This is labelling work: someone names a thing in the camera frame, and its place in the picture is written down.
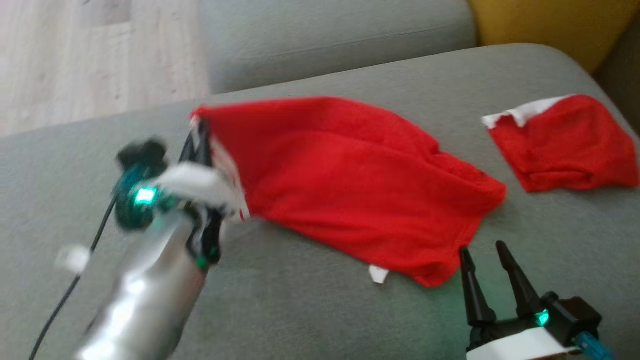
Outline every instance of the wooden floor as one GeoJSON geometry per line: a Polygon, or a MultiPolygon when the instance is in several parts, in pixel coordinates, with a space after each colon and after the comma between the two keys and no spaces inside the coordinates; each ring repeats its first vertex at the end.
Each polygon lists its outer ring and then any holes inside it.
{"type": "Polygon", "coordinates": [[[202,97],[196,0],[0,0],[0,134],[202,97]]]}

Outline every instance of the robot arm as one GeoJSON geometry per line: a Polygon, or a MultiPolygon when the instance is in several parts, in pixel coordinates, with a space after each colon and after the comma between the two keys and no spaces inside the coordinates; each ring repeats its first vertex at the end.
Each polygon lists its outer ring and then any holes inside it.
{"type": "Polygon", "coordinates": [[[118,155],[125,170],[115,188],[118,223],[145,235],[127,250],[76,360],[168,359],[178,345],[209,267],[220,259],[221,222],[238,212],[241,196],[212,168],[206,139],[201,125],[174,167],[153,140],[118,155]]]}

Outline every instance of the white fabric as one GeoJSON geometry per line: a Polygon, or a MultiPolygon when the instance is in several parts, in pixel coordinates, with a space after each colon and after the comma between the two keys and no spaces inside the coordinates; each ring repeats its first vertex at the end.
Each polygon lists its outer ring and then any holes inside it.
{"type": "Polygon", "coordinates": [[[551,99],[529,102],[527,104],[520,105],[515,109],[506,110],[499,114],[487,115],[485,117],[482,117],[482,123],[488,129],[495,129],[496,123],[498,123],[498,120],[500,120],[501,117],[511,115],[518,127],[524,127],[527,124],[527,121],[529,121],[529,119],[531,119],[532,117],[544,113],[553,105],[557,104],[560,100],[566,99],[567,97],[571,96],[573,95],[553,97],[551,99]]]}

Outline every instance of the white label tag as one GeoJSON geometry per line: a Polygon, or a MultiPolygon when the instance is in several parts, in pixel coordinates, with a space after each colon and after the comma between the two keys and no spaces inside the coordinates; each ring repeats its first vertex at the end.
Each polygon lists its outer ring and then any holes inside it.
{"type": "Polygon", "coordinates": [[[91,259],[91,252],[82,245],[67,245],[63,247],[56,258],[56,266],[65,268],[76,275],[80,275],[91,259]]]}
{"type": "Polygon", "coordinates": [[[376,265],[369,265],[369,273],[371,274],[371,279],[376,284],[384,284],[387,275],[389,274],[389,270],[381,268],[376,265]]]}

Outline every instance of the red fabric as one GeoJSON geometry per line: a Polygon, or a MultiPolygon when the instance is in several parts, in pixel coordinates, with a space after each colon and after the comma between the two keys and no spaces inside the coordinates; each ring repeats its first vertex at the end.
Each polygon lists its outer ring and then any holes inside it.
{"type": "Polygon", "coordinates": [[[438,286],[505,186],[400,116],[337,98],[199,108],[252,215],[438,286]]]}
{"type": "Polygon", "coordinates": [[[489,132],[527,192],[638,186],[633,140],[592,97],[560,100],[524,127],[505,115],[489,132]]]}

